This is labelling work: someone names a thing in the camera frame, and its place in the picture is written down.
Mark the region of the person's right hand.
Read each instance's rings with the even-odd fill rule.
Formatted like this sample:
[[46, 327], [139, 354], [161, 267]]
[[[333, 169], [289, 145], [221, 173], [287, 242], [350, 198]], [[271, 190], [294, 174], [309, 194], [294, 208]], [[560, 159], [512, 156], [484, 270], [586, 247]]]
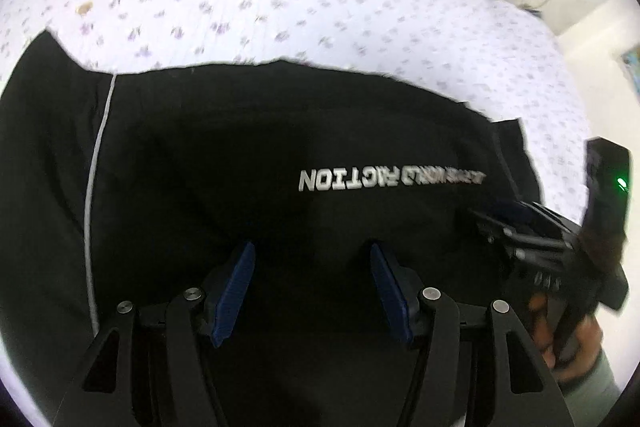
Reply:
[[566, 384], [585, 376], [596, 364], [601, 351], [602, 329], [595, 317], [586, 315], [575, 329], [578, 349], [574, 359], [564, 367], [556, 369], [553, 333], [547, 320], [547, 303], [548, 299], [544, 294], [535, 294], [529, 299], [528, 309], [533, 314], [533, 329], [530, 335], [556, 381]]

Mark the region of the green sleeved right forearm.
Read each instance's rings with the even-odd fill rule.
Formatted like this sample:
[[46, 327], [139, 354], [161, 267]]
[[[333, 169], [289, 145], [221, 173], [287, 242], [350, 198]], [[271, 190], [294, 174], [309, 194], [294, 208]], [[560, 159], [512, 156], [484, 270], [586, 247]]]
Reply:
[[620, 397], [603, 350], [588, 373], [559, 386], [576, 427], [599, 426]]

